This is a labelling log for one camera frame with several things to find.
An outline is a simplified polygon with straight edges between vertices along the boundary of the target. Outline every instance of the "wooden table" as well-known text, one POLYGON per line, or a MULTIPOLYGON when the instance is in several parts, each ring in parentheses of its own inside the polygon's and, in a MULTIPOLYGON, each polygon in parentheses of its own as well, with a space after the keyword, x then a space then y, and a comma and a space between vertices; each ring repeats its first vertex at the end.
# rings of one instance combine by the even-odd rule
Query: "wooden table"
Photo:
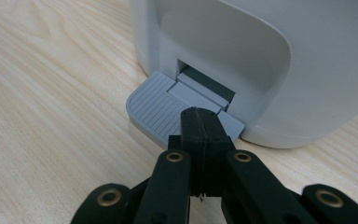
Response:
MULTIPOLYGON (((0 0, 0 223, 68 223, 98 186, 149 177, 162 149, 125 109, 145 79, 126 0, 0 0)), ((358 202, 358 116, 307 147, 235 144, 289 189, 358 202)), ((218 199, 192 199, 190 215, 224 223, 218 199)))

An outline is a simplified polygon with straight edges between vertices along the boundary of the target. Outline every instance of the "black bracket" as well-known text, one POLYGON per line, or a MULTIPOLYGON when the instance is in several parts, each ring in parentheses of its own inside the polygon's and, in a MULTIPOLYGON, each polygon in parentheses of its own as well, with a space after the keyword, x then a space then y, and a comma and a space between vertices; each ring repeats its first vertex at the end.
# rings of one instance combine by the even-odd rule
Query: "black bracket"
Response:
POLYGON ((184 224, 190 196, 221 197, 228 224, 358 223, 358 204, 337 189, 285 188, 255 154, 234 147, 214 112, 192 107, 181 122, 182 135, 170 136, 149 179, 95 189, 72 223, 184 224))

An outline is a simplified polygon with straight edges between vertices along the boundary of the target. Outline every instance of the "brass ring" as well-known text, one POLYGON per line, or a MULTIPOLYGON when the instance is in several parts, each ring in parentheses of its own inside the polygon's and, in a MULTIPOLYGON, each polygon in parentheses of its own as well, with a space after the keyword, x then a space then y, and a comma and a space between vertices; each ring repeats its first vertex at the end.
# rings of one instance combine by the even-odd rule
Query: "brass ring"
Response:
POLYGON ((244 153, 244 152, 235 153, 234 158, 237 161, 242 161, 242 162, 248 162, 248 161, 252 160, 251 155, 244 153))
POLYGON ((344 205, 344 202, 340 197, 338 197, 335 193, 332 193, 325 189, 318 189, 315 192, 316 198, 319 200, 319 202, 324 203, 325 205, 328 205, 330 207, 339 208, 344 205), (328 200, 324 198, 324 195, 328 195, 334 199, 334 201, 328 200))
POLYGON ((177 162, 177 161, 181 161, 183 159, 183 155, 177 152, 172 152, 170 154, 167 155, 167 161, 171 161, 171 162, 177 162))
POLYGON ((116 204, 121 199, 121 192, 118 189, 107 189, 103 191, 97 198, 97 202, 102 207, 111 206, 116 204), (104 197, 108 194, 114 194, 114 198, 106 200, 104 197))

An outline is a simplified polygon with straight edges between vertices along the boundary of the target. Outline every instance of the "circular hole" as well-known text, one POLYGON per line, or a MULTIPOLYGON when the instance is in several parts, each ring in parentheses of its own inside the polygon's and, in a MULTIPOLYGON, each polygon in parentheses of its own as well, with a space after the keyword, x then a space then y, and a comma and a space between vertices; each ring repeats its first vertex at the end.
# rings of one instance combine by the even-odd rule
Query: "circular hole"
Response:
POLYGON ((252 157, 244 152, 239 152, 239 153, 236 153, 234 155, 234 158, 237 160, 237 161, 243 161, 243 162, 247 162, 247 161, 251 161, 252 160, 252 157))
POLYGON ((340 197, 328 190, 318 189, 315 194, 319 202, 324 203, 327 206, 339 208, 344 205, 344 202, 342 202, 340 197))
POLYGON ((299 224, 301 223, 301 219, 293 214, 284 214, 282 216, 282 220, 287 224, 299 224))
POLYGON ((183 159, 183 155, 177 152, 173 152, 167 155, 167 160, 172 162, 181 161, 183 159))
POLYGON ((150 221, 152 224, 165 224, 167 223, 167 216, 163 213, 155 213, 150 221))
POLYGON ((100 206, 107 207, 116 204, 121 199, 121 192, 118 189, 107 189, 103 191, 97 198, 100 206))
POLYGON ((104 202, 111 202, 113 201, 115 198, 117 197, 117 195, 114 192, 109 192, 107 194, 105 194, 103 196, 103 201, 104 202))

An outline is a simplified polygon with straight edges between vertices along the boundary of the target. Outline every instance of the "light wood surface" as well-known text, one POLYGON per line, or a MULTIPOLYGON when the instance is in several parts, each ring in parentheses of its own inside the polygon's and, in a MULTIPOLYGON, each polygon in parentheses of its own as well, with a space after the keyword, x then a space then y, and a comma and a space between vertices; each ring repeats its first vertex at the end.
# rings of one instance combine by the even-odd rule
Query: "light wood surface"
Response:
MULTIPOLYGON (((93 189, 149 177, 162 149, 125 110, 145 79, 126 0, 0 0, 0 223, 69 223, 93 189)), ((307 147, 236 146, 289 189, 358 202, 358 116, 307 147)), ((191 202, 190 223, 225 223, 218 199, 191 202)))

